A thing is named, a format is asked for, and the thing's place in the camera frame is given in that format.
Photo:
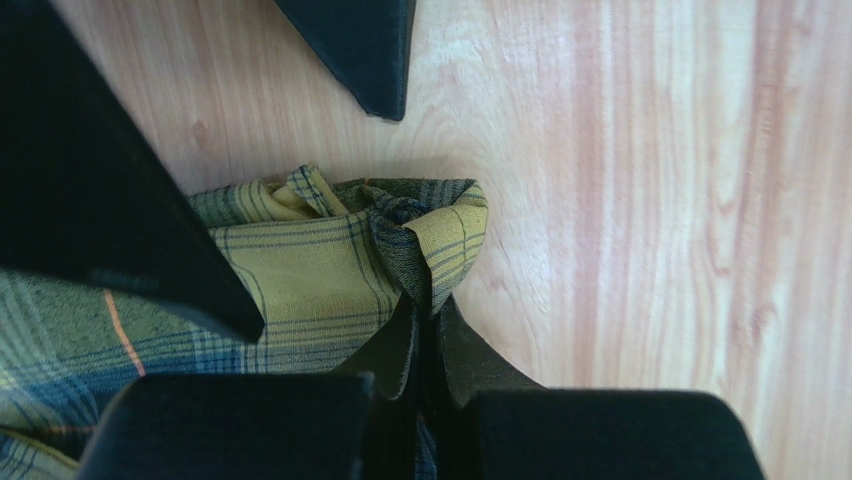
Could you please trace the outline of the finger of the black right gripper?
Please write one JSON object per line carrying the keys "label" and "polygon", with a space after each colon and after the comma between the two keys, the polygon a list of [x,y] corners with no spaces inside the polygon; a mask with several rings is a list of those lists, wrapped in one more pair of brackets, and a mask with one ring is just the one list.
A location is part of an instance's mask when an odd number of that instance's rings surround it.
{"label": "finger of the black right gripper", "polygon": [[277,0],[335,79],[369,115],[406,112],[415,0]]}
{"label": "finger of the black right gripper", "polygon": [[1,5],[1,264],[257,342],[265,321],[48,1]]}

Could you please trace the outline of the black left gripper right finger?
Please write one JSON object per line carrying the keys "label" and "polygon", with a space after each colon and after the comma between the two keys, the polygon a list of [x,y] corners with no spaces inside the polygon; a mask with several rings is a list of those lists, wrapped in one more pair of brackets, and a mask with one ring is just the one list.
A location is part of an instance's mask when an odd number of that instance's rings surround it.
{"label": "black left gripper right finger", "polygon": [[442,479],[760,479],[738,416],[700,391],[546,388],[464,320],[434,326]]}

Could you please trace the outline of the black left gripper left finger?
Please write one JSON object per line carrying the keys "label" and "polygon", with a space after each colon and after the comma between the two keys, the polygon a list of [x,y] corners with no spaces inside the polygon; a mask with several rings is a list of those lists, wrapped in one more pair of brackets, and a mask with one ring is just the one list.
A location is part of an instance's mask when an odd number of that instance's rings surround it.
{"label": "black left gripper left finger", "polygon": [[421,311],[330,372],[149,375],[109,405],[81,479],[411,479]]}

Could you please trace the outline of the yellow black plaid shirt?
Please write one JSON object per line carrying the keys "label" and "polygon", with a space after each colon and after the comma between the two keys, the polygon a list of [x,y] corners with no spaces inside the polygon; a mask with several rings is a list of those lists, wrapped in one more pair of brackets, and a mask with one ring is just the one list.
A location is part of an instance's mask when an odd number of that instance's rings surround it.
{"label": "yellow black plaid shirt", "polygon": [[107,403],[145,374],[334,368],[402,294],[439,310],[473,266],[488,220],[473,180],[330,184],[313,165],[189,202],[263,314],[259,342],[124,293],[3,271],[3,478],[72,478]]}

